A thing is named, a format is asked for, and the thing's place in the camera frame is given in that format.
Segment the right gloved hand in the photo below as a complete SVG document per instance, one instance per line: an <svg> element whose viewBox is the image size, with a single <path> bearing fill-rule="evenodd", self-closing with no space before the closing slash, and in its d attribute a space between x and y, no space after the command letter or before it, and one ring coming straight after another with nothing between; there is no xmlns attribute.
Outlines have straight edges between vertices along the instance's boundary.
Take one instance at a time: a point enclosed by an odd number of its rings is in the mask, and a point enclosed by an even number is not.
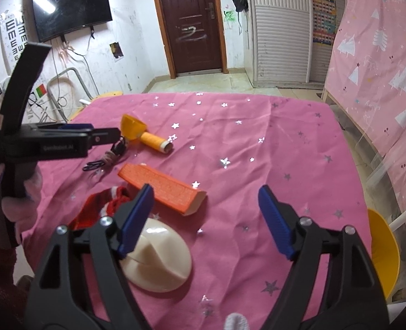
<svg viewBox="0 0 406 330"><path fill-rule="evenodd" d="M240 313L230 313L225 318L224 330L250 330L246 317Z"/></svg>

